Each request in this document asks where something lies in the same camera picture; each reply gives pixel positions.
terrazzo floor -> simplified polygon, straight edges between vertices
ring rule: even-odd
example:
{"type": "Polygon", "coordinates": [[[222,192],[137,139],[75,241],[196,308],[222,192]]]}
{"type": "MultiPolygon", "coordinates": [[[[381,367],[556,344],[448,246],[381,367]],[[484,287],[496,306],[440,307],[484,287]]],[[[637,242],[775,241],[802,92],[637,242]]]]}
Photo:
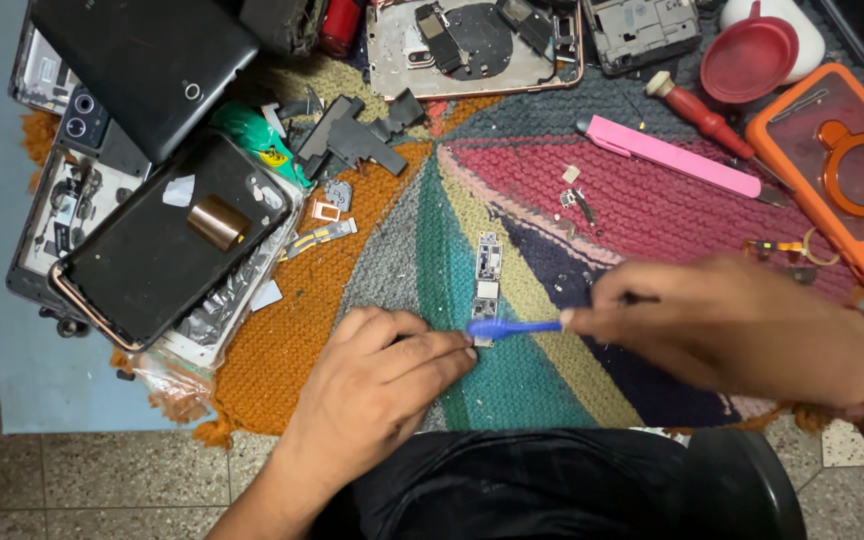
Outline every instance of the terrazzo floor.
{"type": "MultiPolygon", "coordinates": [[[[798,491],[809,538],[864,539],[861,436],[845,423],[806,435],[786,416],[767,437],[798,491]]],[[[226,453],[186,431],[0,430],[0,539],[202,538],[275,443],[237,432],[226,453]]]]}

red screwdriver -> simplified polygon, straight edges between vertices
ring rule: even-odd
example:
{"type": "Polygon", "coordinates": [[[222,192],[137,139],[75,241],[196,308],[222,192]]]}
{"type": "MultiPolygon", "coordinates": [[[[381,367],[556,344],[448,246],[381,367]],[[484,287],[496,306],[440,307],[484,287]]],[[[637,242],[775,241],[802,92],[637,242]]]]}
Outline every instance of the red screwdriver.
{"type": "Polygon", "coordinates": [[[791,185],[756,157],[756,149],[742,140],[742,137],[726,124],[725,118],[709,110],[706,104],[695,97],[695,94],[677,86],[672,81],[672,74],[668,71],[655,73],[652,80],[649,80],[645,85],[645,93],[664,98],[673,111],[698,126],[702,135],[725,146],[739,158],[756,162],[758,166],[768,171],[786,188],[794,191],[791,185]]]}

knitted rug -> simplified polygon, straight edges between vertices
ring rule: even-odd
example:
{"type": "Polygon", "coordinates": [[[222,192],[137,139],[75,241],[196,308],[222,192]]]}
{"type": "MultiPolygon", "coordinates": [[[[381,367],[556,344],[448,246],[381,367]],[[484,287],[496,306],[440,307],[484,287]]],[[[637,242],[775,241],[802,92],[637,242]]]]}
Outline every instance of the knitted rug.
{"type": "MultiPolygon", "coordinates": [[[[703,25],[702,49],[678,61],[676,82],[693,92],[702,51],[715,33],[713,22],[703,25]]],[[[864,69],[819,26],[830,59],[864,84],[864,69]]],[[[303,95],[306,84],[326,102],[340,93],[357,95],[366,102],[360,120],[370,121],[386,107],[363,83],[361,41],[357,49],[347,62],[316,56],[300,68],[272,72],[271,79],[284,97],[303,95]]],[[[409,162],[398,177],[372,164],[366,176],[338,172],[332,163],[330,170],[352,184],[349,215],[358,233],[279,264],[272,277],[284,299],[253,313],[232,340],[215,378],[218,420],[200,425],[195,436],[228,447],[234,430],[281,434],[319,350],[355,306],[420,313],[437,330],[463,328],[481,231],[496,232],[506,246],[501,316],[532,321],[587,305],[584,272],[595,279],[627,258],[685,263],[737,252],[743,240],[799,240],[811,228],[794,205],[743,200],[575,134],[575,120],[595,114],[632,128],[644,122],[644,133],[716,161],[731,159],[643,89],[642,80],[606,79],[590,67],[568,90],[430,103],[425,126],[393,140],[409,162]],[[595,209],[597,227],[584,223],[578,207],[559,203],[569,186],[561,179],[567,166],[582,171],[574,188],[595,209]]],[[[751,110],[765,103],[750,104],[751,110]]],[[[772,183],[761,170],[747,172],[772,183]]],[[[312,198],[325,200],[321,189],[312,198]]],[[[299,230],[320,224],[306,215],[299,230]]],[[[821,238],[812,249],[820,258],[833,254],[821,238]]],[[[812,287],[844,301],[856,284],[839,264],[823,267],[812,287]]],[[[438,399],[423,429],[723,426],[755,420],[773,406],[693,389],[616,346],[548,333],[481,350],[476,367],[438,399]]]]}

orange rug section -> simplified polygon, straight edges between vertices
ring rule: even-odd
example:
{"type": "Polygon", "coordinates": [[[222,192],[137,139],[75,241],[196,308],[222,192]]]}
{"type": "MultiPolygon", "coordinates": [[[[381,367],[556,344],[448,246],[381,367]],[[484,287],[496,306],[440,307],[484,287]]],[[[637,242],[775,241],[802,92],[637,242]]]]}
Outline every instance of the orange rug section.
{"type": "MultiPolygon", "coordinates": [[[[252,313],[225,350],[212,399],[219,417],[194,431],[205,446],[231,448],[235,430],[269,436],[285,430],[332,332],[345,284],[366,240],[431,154],[432,144],[405,143],[395,151],[409,163],[397,177],[370,162],[365,177],[355,171],[337,176],[352,185],[351,211],[342,218],[354,217],[358,232],[282,261],[272,272],[283,298],[252,313]]],[[[326,201],[322,188],[309,197],[298,231],[325,225],[312,217],[317,199],[326,201]]]]}

orange ring holder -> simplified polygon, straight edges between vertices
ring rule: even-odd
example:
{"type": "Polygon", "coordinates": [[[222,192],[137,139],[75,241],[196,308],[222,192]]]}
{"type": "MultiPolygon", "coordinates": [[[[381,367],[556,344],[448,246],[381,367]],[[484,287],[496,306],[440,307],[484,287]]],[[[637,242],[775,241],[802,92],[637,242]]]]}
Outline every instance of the orange ring holder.
{"type": "Polygon", "coordinates": [[[864,146],[862,83],[840,63],[820,65],[752,118],[745,135],[864,286],[864,205],[839,185],[846,155],[864,146]]]}
{"type": "Polygon", "coordinates": [[[851,201],[839,187],[839,164],[850,150],[864,144],[864,133],[852,134],[842,122],[828,120],[819,128],[819,142],[828,151],[822,166],[822,183],[828,197],[843,211],[864,217],[864,205],[851,201]]]}

